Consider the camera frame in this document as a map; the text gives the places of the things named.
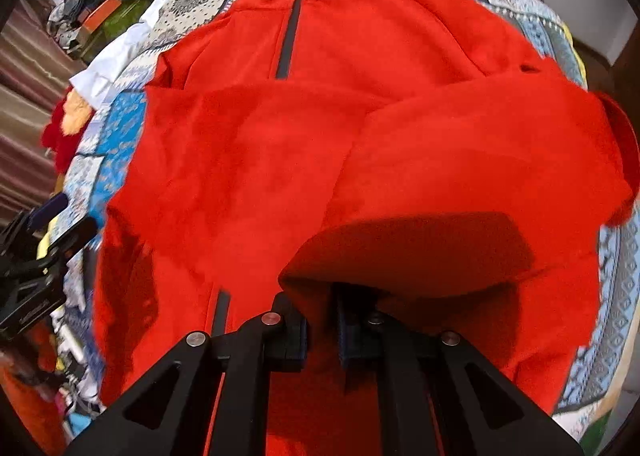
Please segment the red zip jacket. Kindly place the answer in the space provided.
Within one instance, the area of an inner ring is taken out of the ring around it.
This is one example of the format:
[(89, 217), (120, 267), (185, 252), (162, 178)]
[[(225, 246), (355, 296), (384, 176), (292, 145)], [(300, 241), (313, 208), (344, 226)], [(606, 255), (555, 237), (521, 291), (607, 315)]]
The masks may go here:
[(369, 379), (347, 384), (335, 282), (472, 342), (552, 412), (599, 308), (597, 235), (625, 221), (625, 113), (476, 0), (236, 0), (163, 52), (106, 209), (93, 325), (116, 400), (186, 334), (285, 291), (310, 324), (271, 383), (273, 455), (375, 455)]

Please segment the red and orange plush toy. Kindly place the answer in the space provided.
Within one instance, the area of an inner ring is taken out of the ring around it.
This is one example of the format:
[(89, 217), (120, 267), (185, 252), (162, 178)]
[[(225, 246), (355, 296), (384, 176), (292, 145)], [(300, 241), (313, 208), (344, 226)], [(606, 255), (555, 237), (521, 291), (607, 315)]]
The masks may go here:
[(78, 150), (79, 143), (96, 111), (69, 86), (58, 101), (49, 123), (41, 134), (42, 146), (53, 154), (54, 170), (65, 175)]

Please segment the white cloth on bed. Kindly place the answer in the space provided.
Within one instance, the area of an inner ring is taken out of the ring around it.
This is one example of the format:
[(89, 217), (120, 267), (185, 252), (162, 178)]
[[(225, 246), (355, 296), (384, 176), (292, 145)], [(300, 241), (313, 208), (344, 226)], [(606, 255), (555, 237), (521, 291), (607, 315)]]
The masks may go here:
[(70, 79), (70, 86), (94, 110), (107, 103), (120, 73), (141, 50), (168, 0), (153, 0), (139, 20), (108, 44), (92, 62)]

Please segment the pile of clutter with boxes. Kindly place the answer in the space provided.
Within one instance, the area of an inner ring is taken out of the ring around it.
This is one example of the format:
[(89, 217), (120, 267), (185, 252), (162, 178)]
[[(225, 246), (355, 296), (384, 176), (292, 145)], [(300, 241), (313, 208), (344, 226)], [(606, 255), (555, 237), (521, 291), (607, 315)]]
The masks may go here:
[(90, 63), (137, 22), (153, 0), (62, 0), (49, 14), (47, 32), (72, 59)]

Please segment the blue patchwork bed cover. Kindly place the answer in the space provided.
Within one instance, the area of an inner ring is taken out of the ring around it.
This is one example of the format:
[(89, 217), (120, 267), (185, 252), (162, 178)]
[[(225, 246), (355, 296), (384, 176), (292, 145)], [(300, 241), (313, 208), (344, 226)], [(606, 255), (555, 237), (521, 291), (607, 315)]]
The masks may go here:
[[(125, 181), (141, 135), (143, 86), (158, 56), (187, 32), (226, 11), (236, 0), (168, 0), (141, 50), (120, 73), (107, 103), (82, 136), (66, 172), (70, 205), (56, 231), (83, 213), (102, 218)], [(585, 65), (574, 48), (570, 23), (588, 16), (597, 48), (614, 59), (636, 22), (624, 0), (479, 0), (513, 24), (534, 47), (552, 57), (574, 82), (587, 86)], [(601, 304), (590, 343), (579, 349), (554, 419), (575, 439), (607, 436), (620, 428), (639, 396), (639, 221), (629, 219), (599, 235)]]

